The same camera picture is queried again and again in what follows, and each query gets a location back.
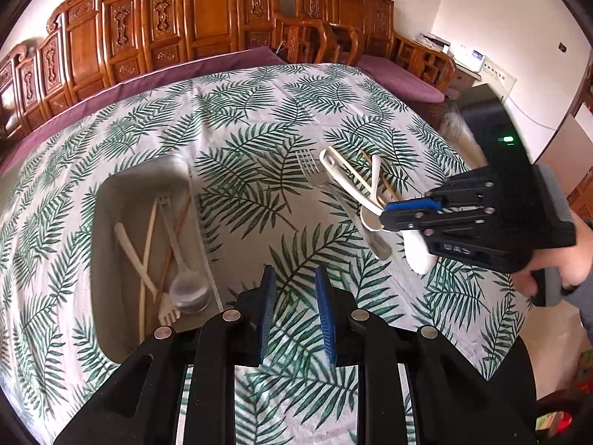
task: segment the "cord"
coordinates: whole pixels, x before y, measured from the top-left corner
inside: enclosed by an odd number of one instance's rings
[[[502,82],[502,80],[500,79],[500,77],[496,74],[494,74],[494,76],[496,77],[496,80],[498,80],[500,82],[500,84],[503,86],[504,88],[504,84]],[[511,102],[513,102],[513,105],[515,105],[517,107],[517,110],[519,112],[521,112],[525,117],[527,117],[529,120],[531,120],[535,125],[538,125],[540,127],[543,127],[544,129],[548,129],[548,130],[553,130],[554,132],[556,131],[556,129],[552,129],[551,127],[545,126],[544,124],[540,124],[539,122],[536,122],[535,120],[533,120],[529,115],[527,115],[519,105],[517,105],[517,103],[511,98],[511,92],[508,93],[508,95],[506,96],[507,100],[510,100]]]

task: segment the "person's arm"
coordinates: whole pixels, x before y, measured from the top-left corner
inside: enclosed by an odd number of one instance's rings
[[[511,275],[517,290],[527,298],[537,292],[531,271],[557,267],[562,278],[563,296],[580,310],[580,317],[593,343],[593,223],[585,223],[571,211],[576,245],[559,249],[539,249],[527,267]]]

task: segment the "leaf print tablecloth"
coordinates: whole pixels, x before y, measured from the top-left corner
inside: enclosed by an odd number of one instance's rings
[[[312,284],[319,264],[360,307],[399,327],[437,326],[491,376],[526,301],[507,276],[455,261],[416,275],[397,234],[385,234],[392,258],[377,261],[334,199],[300,172],[295,151],[328,144],[366,175],[359,149],[382,155],[405,198],[466,169],[404,103],[341,65],[178,82],[109,105],[28,157],[0,219],[0,385],[40,443],[51,443],[117,367],[97,345],[90,302],[97,189],[115,172],[172,152],[191,163],[223,300],[230,306],[257,285],[264,264],[276,268],[265,364],[236,370],[239,444],[355,440],[358,377],[325,358]],[[410,413],[409,397],[405,407]]]

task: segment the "gray sleeve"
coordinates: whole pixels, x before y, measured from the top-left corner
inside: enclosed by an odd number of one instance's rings
[[[593,221],[586,220],[585,222],[593,229]],[[593,267],[585,281],[574,287],[573,290],[562,289],[561,292],[565,301],[579,309],[580,320],[587,331],[589,341],[593,343]]]

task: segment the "fork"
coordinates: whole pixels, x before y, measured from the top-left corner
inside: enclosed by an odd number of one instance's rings
[[[307,182],[309,182],[309,184],[313,187],[321,188],[322,190],[330,193],[334,199],[336,199],[337,203],[342,206],[342,209],[344,209],[344,212],[352,221],[352,224],[354,224],[354,227],[357,229],[358,233],[362,236],[364,242],[366,242],[366,244],[369,246],[369,249],[377,257],[377,259],[379,261],[389,259],[391,256],[391,247],[389,244],[385,242],[385,240],[377,233],[370,232],[362,225],[361,220],[354,209],[351,208],[348,202],[346,202],[346,200],[332,185],[331,177],[327,175],[325,171],[319,170],[311,150],[296,150],[296,160],[298,161],[298,165],[301,168],[301,171]]]

